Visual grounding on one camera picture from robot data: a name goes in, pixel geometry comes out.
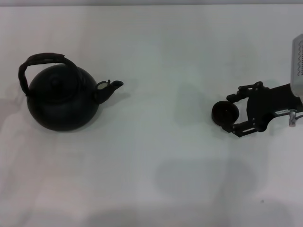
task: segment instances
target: white surface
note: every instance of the white surface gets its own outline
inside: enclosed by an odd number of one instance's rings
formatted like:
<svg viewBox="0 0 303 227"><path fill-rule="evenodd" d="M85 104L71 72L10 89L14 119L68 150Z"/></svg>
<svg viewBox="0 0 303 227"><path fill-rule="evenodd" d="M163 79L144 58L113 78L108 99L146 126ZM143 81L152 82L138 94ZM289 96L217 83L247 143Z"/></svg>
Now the white surface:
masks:
<svg viewBox="0 0 303 227"><path fill-rule="evenodd" d="M300 227L303 123L238 139L214 103L290 82L303 6L0 8L2 227ZM125 85L74 133L40 127L17 71L59 52ZM33 66L28 80L45 66ZM241 120L245 106L240 106Z"/></svg>
<svg viewBox="0 0 303 227"><path fill-rule="evenodd" d="M0 6L302 4L303 0L0 0Z"/></svg>

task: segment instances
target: kettle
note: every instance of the kettle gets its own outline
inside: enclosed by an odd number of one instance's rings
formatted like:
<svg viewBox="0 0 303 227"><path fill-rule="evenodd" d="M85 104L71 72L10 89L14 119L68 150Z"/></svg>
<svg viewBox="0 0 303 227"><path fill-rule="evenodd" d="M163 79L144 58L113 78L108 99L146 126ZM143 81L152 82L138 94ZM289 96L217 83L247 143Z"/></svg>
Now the kettle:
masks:
<svg viewBox="0 0 303 227"><path fill-rule="evenodd" d="M61 63L41 71L28 86L28 66ZM62 54L40 53L30 56L19 67L18 78L27 96L33 118L54 131L71 131L88 123L99 104L108 100L121 81L96 83L91 75Z"/></svg>

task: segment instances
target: small black bowl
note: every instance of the small black bowl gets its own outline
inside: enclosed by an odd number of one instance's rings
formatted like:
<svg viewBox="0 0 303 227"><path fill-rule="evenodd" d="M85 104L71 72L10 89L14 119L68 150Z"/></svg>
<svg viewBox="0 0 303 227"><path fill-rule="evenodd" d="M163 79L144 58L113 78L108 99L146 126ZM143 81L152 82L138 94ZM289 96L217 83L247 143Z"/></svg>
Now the small black bowl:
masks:
<svg viewBox="0 0 303 227"><path fill-rule="evenodd" d="M239 117L239 110L229 101L217 102L212 109L212 119L215 124L223 127L232 125Z"/></svg>

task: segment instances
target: kettle lid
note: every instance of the kettle lid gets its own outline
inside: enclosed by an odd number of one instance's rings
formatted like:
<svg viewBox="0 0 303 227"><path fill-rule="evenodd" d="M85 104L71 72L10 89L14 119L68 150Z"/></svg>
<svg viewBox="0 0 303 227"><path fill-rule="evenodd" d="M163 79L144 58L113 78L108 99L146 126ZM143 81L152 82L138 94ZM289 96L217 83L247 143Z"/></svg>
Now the kettle lid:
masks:
<svg viewBox="0 0 303 227"><path fill-rule="evenodd" d="M41 71L30 83L33 97L49 102L63 102L78 91L78 78L67 65L54 65Z"/></svg>

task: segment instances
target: kettle spout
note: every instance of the kettle spout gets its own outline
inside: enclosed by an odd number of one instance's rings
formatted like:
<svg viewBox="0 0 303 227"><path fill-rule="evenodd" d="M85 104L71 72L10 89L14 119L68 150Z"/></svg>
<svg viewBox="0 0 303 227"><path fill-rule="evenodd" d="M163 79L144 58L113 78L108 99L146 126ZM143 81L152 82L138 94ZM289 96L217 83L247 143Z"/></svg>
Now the kettle spout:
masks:
<svg viewBox="0 0 303 227"><path fill-rule="evenodd" d="M94 92L94 99L98 104L104 103L112 96L114 91L116 91L119 87L123 85L122 81L114 81L110 83L102 81L96 85L96 91Z"/></svg>

